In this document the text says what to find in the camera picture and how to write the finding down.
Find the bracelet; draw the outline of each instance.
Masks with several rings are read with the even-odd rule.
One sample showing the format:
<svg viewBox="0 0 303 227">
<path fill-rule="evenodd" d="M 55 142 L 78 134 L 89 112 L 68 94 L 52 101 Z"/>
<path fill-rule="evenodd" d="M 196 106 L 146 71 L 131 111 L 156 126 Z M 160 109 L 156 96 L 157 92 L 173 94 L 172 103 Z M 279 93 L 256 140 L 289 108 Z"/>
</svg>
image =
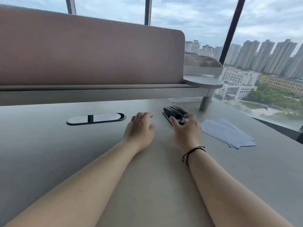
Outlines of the bracelet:
<svg viewBox="0 0 303 227">
<path fill-rule="evenodd" d="M 194 152 L 196 149 L 201 149 L 201 150 L 203 150 L 206 153 L 206 151 L 203 148 L 205 148 L 205 146 L 198 146 L 198 147 L 190 150 L 185 155 L 183 155 L 182 162 L 184 161 L 184 157 L 186 156 L 186 164 L 187 164 L 187 166 L 189 168 L 189 165 L 188 165 L 188 156 L 189 156 L 189 154 L 192 153 L 192 152 Z"/>
</svg>

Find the cloud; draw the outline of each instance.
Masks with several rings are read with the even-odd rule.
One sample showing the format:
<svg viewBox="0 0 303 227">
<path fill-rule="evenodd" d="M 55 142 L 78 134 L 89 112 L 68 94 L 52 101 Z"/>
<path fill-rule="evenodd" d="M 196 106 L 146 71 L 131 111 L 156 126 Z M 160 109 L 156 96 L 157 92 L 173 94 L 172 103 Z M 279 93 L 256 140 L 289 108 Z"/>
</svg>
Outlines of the cloud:
<svg viewBox="0 0 303 227">
<path fill-rule="evenodd" d="M 222 46 L 238 0 L 152 0 L 151 25 L 182 30 L 186 40 Z M 65 0 L 0 0 L 0 3 L 67 12 Z M 77 14 L 144 23 L 145 0 L 75 0 Z M 234 44 L 246 40 L 303 43 L 303 0 L 246 0 Z"/>
</svg>

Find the forearm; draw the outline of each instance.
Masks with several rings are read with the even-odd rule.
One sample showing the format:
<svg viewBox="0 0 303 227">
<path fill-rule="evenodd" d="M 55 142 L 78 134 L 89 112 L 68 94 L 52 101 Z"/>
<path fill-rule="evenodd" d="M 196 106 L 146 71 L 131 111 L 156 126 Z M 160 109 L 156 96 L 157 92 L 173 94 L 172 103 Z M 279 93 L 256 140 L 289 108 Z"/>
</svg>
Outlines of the forearm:
<svg viewBox="0 0 303 227">
<path fill-rule="evenodd" d="M 117 144 L 44 195 L 7 226 L 95 226 L 135 153 L 132 143 Z"/>
<path fill-rule="evenodd" d="M 189 166 L 216 227 L 292 226 L 204 151 L 193 152 Z"/>
</svg>

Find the desk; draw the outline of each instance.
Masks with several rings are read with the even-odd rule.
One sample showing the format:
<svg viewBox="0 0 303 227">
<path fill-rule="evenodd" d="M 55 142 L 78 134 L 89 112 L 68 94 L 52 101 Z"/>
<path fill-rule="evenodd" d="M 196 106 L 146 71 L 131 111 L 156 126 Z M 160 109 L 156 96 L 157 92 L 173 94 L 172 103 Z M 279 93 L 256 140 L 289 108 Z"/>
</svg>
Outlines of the desk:
<svg viewBox="0 0 303 227">
<path fill-rule="evenodd" d="M 303 146 L 214 99 L 177 103 L 206 118 L 225 118 L 256 139 L 239 150 L 203 134 L 207 152 L 233 177 L 296 226 L 303 224 Z M 0 226 L 121 140 L 137 112 L 154 113 L 152 144 L 125 170 L 97 226 L 214 226 L 173 131 L 168 99 L 0 107 Z M 73 116 L 121 112 L 121 122 L 68 126 Z"/>
</svg>

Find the brown partition panel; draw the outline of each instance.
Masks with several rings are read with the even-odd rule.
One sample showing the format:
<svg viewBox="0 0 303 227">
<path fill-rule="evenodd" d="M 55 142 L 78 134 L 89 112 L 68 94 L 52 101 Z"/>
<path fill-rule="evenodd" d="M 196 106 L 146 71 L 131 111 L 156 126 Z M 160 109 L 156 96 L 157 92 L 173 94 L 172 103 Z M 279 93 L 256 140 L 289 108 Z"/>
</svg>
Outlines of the brown partition panel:
<svg viewBox="0 0 303 227">
<path fill-rule="evenodd" d="M 179 30 L 0 5 L 0 85 L 177 84 Z"/>
</svg>

